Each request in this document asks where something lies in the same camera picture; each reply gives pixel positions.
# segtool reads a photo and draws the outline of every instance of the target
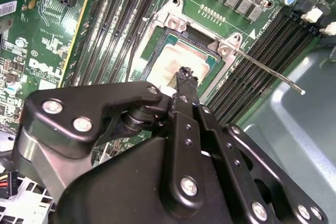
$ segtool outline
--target green circuit board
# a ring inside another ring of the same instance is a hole
[[[167,35],[167,27],[156,26],[144,42],[144,34],[150,29],[153,17],[168,1],[151,0],[146,12],[141,14],[141,7],[148,0],[76,0],[72,3],[69,0],[0,0],[0,23],[4,24],[0,28],[0,124],[16,130],[23,100],[35,90],[124,81],[129,54],[136,44],[132,42],[132,36],[138,30],[133,28],[139,17],[146,18],[138,41],[143,48],[140,50],[139,46],[135,52],[130,80],[146,80],[150,67],[166,47],[175,50],[173,46],[181,43],[188,45],[188,50],[198,51],[206,57],[207,72],[198,89],[202,95],[225,65],[216,52],[199,46],[198,42],[192,43],[190,38],[176,35],[176,31]],[[181,13],[188,22],[203,27],[218,38],[241,34],[240,50],[249,52],[283,4],[279,0],[248,0],[250,7],[247,11],[238,9],[243,0],[237,0],[236,4],[232,1],[183,0]],[[317,2],[335,11],[334,0]],[[109,13],[113,5],[117,8],[114,13]],[[250,16],[253,7],[260,11],[256,18]],[[239,61],[237,58],[227,76]],[[208,98],[220,86],[218,82]]]

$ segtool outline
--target white connector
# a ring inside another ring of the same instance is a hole
[[[309,23],[316,23],[317,20],[322,16],[322,14],[323,12],[320,9],[314,7],[306,14],[301,15],[301,18]]]
[[[320,29],[320,32],[330,36],[336,35],[336,22],[331,22],[326,28]]]

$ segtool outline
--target ram slot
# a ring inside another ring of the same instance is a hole
[[[116,27],[114,36],[109,43],[108,50],[106,50],[106,52],[104,53],[102,57],[103,60],[100,61],[99,68],[98,68],[99,72],[98,72],[98,75],[96,76],[95,84],[99,84],[102,82],[104,74],[106,73],[107,68],[109,66],[111,57],[113,56],[114,51],[120,41],[120,37],[127,23],[130,22],[131,15],[134,13],[134,9],[136,8],[138,2],[139,0],[131,0],[131,2],[128,2],[125,8],[127,10],[126,13],[124,13],[123,16],[119,19],[121,20],[122,23],[118,27]],[[118,63],[119,60],[120,60],[120,57],[118,56],[116,61],[114,62],[114,65],[117,66],[119,64]]]
[[[286,23],[288,18],[280,15],[270,24],[266,29],[262,37],[255,43],[255,45],[250,50],[250,55],[259,60],[261,52],[264,50],[264,45],[274,39],[282,26]],[[231,92],[232,88],[235,86],[235,83],[238,81],[238,77],[246,72],[251,67],[251,62],[243,59],[238,65],[236,70],[229,76],[228,80],[223,84],[223,86],[216,92],[216,94],[211,98],[208,103],[208,106],[215,111],[220,105],[223,99]]]
[[[142,9],[139,11],[139,15],[137,20],[134,22],[134,25],[132,26],[132,30],[130,33],[127,34],[127,38],[125,40],[125,45],[123,46],[123,50],[120,53],[120,57],[121,57],[121,62],[122,64],[125,61],[125,58],[129,52],[129,50],[131,50],[130,52],[130,58],[129,58],[129,62],[126,68],[126,81],[128,81],[129,79],[129,75],[131,72],[131,67],[132,67],[132,61],[135,55],[135,51],[138,48],[139,42],[140,42],[140,38],[141,38],[141,34],[144,31],[145,28],[145,21],[143,18],[149,19],[150,18],[150,7],[152,5],[153,0],[144,0],[143,1],[144,4],[142,5]],[[109,81],[109,83],[113,83],[115,82],[115,79],[113,78],[113,76],[111,75]]]
[[[109,13],[113,0],[99,0],[97,11],[93,17],[92,24],[90,25],[88,34],[85,38],[83,49],[78,59],[75,72],[71,80],[71,85],[74,86],[76,82],[80,82],[79,78],[81,73],[85,71],[87,65],[85,63],[90,63],[92,57],[92,51],[95,49],[97,40],[97,31],[100,32],[103,28],[105,19]]]
[[[286,39],[291,35],[292,31],[292,26],[281,27],[277,36],[272,40],[272,46],[265,47],[265,49],[262,48],[261,53],[259,53],[256,58],[258,58],[258,60],[263,64],[269,66],[268,61],[273,58],[277,49],[284,44]],[[240,77],[237,78],[233,90],[230,91],[230,97],[226,97],[226,99],[222,100],[217,106],[218,110],[217,113],[215,113],[216,116],[219,116],[219,113],[223,112],[224,108],[227,107],[228,102],[234,102],[235,99],[237,99],[240,95],[239,93],[242,93],[248,87],[248,84],[253,80],[254,76],[261,71],[258,66],[254,65],[250,61],[246,66],[247,67],[244,68],[241,73],[239,73]]]
[[[303,43],[297,48],[298,53],[294,53],[289,58],[287,58],[287,60],[285,61],[285,63],[283,63],[279,71],[280,72],[285,71],[286,68],[288,68],[288,66],[295,60],[297,55],[300,54],[300,52],[303,51],[311,42],[312,37],[310,35],[304,38]],[[239,109],[230,110],[230,113],[228,113],[221,119],[220,123],[221,126],[224,126],[228,122],[237,123],[239,119],[253,106],[253,104],[257,102],[258,99],[260,99],[260,96],[262,96],[262,94],[271,87],[271,85],[276,81],[276,79],[277,78],[274,76],[266,77],[267,81],[260,88],[259,92],[256,92],[254,95],[252,95],[251,96],[252,98],[250,97],[250,99],[247,100],[245,104],[242,104]]]
[[[302,47],[302,41],[305,41],[307,38],[310,38],[311,40],[311,36],[309,35],[307,36],[305,31],[303,31],[302,29],[298,30],[293,35],[295,37],[290,38],[291,41],[286,44],[286,47],[282,47],[279,52],[275,52],[276,56],[272,58],[268,67],[276,69],[278,72],[283,72],[285,70],[284,66],[287,66],[288,63],[291,63],[304,49],[304,47]],[[270,80],[271,77],[272,75],[259,69],[259,71],[256,72],[254,76],[251,78],[251,81],[253,82],[250,83],[248,90],[245,91],[248,92],[248,95],[247,93],[239,95],[236,101],[233,101],[233,99],[232,100],[229,99],[230,104],[227,104],[225,108],[221,110],[221,114],[220,116],[218,116],[221,124],[225,125],[225,123],[227,123],[227,120],[231,118],[233,114],[237,113],[238,110],[244,109],[245,106],[243,104],[248,103],[251,100],[251,97],[253,97],[253,95],[251,94],[255,93],[255,95],[260,97],[265,92],[265,89],[269,88],[269,86],[261,87],[261,85],[265,81],[267,82],[267,80]]]
[[[124,5],[124,4],[127,4],[129,0],[113,0],[113,7],[112,7],[112,10],[109,12],[108,14],[108,17],[107,17],[107,21],[105,22],[104,24],[104,27],[101,32],[100,32],[100,35],[99,35],[99,38],[98,38],[98,46],[95,48],[95,50],[93,51],[92,53],[92,56],[91,56],[91,60],[89,61],[89,64],[85,70],[85,73],[83,75],[83,80],[81,82],[81,84],[83,85],[88,85],[91,81],[91,76],[93,73],[95,73],[95,69],[96,69],[96,64],[97,64],[97,61],[101,59],[103,53],[104,53],[104,50],[103,50],[103,45],[107,39],[107,36],[109,35],[110,32],[112,32],[112,30],[114,31],[119,25],[120,25],[120,20],[125,12],[125,8],[121,8],[119,10],[119,7],[120,5]],[[117,12],[120,11],[119,13],[119,18],[117,18],[117,22],[116,24],[114,25],[113,24],[113,21],[115,20],[115,17],[117,16]]]

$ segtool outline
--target silver screw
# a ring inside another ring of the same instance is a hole
[[[203,110],[204,110],[205,113],[208,113],[208,114],[211,113],[210,109],[208,109],[207,107],[203,107]]]
[[[181,179],[181,187],[185,194],[189,196],[195,196],[197,194],[196,183],[193,182],[190,178],[184,177]]]
[[[42,108],[49,114],[58,114],[63,110],[63,106],[60,102],[49,100],[42,104]]]
[[[88,132],[92,129],[92,123],[87,118],[76,118],[72,124],[80,132]]]
[[[230,49],[227,46],[222,46],[218,49],[219,54],[226,56],[230,53]]]
[[[257,216],[259,220],[266,221],[267,220],[267,213],[264,207],[258,203],[258,202],[253,202],[252,203],[252,209],[254,214]]]
[[[188,98],[185,95],[181,95],[180,99],[184,102],[188,102]]]
[[[152,94],[158,94],[158,93],[157,93],[157,90],[156,90],[155,87],[148,87],[147,89],[148,89],[148,91],[151,92]]]
[[[308,213],[308,210],[303,205],[298,205],[298,210],[300,214],[307,220],[310,219],[310,215]]]
[[[236,134],[239,134],[239,133],[240,133],[239,129],[238,129],[237,127],[235,127],[235,126],[232,126],[232,130],[233,130],[233,132],[236,133]]]
[[[313,214],[319,219],[322,220],[322,215],[320,211],[316,207],[310,207],[310,210],[313,212]]]

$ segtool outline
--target black clamp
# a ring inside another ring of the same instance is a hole
[[[242,129],[221,129],[199,103],[190,69],[181,68],[169,86],[177,90],[172,98],[148,82],[128,82],[26,99],[13,159],[59,200],[56,223],[328,223]],[[141,130],[152,138],[91,169],[96,145]]]

